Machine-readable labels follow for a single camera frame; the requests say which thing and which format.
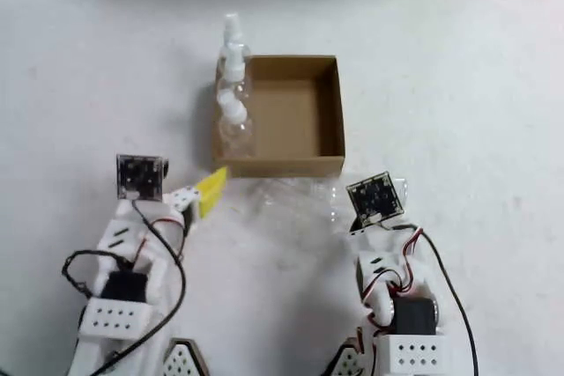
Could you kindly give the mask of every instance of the white table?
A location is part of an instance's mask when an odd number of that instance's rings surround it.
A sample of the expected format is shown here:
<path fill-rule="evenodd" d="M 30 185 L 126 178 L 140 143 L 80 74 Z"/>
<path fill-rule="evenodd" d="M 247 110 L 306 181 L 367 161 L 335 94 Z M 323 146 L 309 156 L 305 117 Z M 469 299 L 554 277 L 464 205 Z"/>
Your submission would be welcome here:
<path fill-rule="evenodd" d="M 258 54 L 338 57 L 345 172 L 409 179 L 482 374 L 561 373 L 564 0 L 0 0 L 0 367 L 66 371 L 85 301 L 60 268 L 113 212 L 117 152 L 170 158 L 167 189 L 206 174 L 226 11 Z M 178 332 L 213 375 L 318 374 L 364 313 L 350 256 L 258 231 L 244 185 L 189 240 Z"/>

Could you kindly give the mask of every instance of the yellow object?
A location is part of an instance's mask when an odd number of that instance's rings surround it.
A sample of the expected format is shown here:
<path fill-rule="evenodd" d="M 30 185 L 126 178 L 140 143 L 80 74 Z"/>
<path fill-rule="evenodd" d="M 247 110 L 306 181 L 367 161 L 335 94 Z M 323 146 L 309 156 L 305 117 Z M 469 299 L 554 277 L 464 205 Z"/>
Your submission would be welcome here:
<path fill-rule="evenodd" d="M 227 183 L 227 168 L 221 167 L 207 178 L 199 181 L 196 189 L 200 192 L 200 217 L 213 209 L 221 197 L 221 191 Z"/>

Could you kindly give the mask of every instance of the cardboard box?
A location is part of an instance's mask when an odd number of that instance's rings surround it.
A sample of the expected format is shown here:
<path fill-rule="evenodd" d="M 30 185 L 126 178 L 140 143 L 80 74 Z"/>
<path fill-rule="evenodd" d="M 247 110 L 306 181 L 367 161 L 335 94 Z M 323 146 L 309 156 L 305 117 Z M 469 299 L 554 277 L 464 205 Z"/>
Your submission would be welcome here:
<path fill-rule="evenodd" d="M 213 157 L 232 176 L 332 176 L 345 162 L 345 132 L 334 56 L 253 56 L 249 112 L 253 158 L 225 158 L 214 122 Z"/>

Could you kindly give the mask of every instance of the plastic bottle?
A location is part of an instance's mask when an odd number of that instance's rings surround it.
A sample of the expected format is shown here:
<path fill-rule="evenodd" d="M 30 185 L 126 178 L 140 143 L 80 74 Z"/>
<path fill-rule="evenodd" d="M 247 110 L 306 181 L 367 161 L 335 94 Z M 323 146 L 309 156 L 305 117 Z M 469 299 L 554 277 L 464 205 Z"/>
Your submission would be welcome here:
<path fill-rule="evenodd" d="M 247 46 L 243 41 L 243 31 L 241 30 L 241 21 L 239 20 L 239 15 L 237 13 L 227 13 L 226 15 L 226 26 L 223 30 L 223 46 L 219 51 L 218 68 L 217 68 L 218 77 L 223 76 L 223 71 L 227 59 L 227 49 L 230 44 L 241 47 L 243 59 L 245 63 L 247 63 L 250 58 L 250 49 L 249 46 Z"/>
<path fill-rule="evenodd" d="M 218 92 L 218 103 L 223 113 L 219 120 L 219 134 L 224 156 L 230 158 L 254 156 L 255 134 L 247 108 L 235 97 L 233 90 L 228 88 Z"/>
<path fill-rule="evenodd" d="M 235 44 L 227 45 L 226 64 L 218 83 L 218 96 L 222 90 L 232 90 L 238 100 L 248 104 L 251 86 L 245 69 L 242 47 Z"/>

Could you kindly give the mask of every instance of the white bracket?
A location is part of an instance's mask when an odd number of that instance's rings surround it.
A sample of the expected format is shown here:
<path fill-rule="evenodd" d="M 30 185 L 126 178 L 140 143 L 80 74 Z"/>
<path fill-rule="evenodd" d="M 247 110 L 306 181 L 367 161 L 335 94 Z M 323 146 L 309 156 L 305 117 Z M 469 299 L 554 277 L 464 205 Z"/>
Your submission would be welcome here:
<path fill-rule="evenodd" d="M 92 298 L 86 306 L 79 333 L 134 341 L 145 334 L 151 317 L 152 306 L 146 303 Z"/>
<path fill-rule="evenodd" d="M 444 335 L 382 335 L 376 338 L 377 374 L 445 374 L 449 368 Z"/>

